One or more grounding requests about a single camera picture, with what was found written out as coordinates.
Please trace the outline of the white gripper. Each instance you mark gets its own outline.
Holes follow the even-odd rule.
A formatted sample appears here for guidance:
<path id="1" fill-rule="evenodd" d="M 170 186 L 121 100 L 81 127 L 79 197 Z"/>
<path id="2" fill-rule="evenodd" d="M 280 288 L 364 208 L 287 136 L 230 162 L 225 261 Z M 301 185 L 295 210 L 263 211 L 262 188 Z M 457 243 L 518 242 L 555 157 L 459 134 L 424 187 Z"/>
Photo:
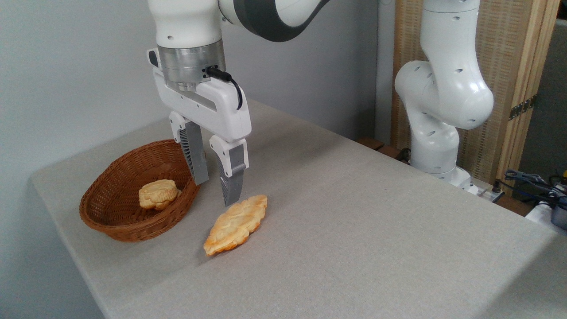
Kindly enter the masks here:
<path id="1" fill-rule="evenodd" d="M 214 136 L 209 140 L 215 152 L 225 206 L 238 202 L 249 167 L 246 138 L 252 130 L 245 95 L 241 109 L 233 84 L 219 79 L 199 83 L 196 92 L 174 91 L 166 85 L 161 70 L 153 67 L 154 80 L 164 104 L 175 112 L 169 119 L 176 143 L 182 148 L 194 183 L 209 180 L 201 127 Z"/>

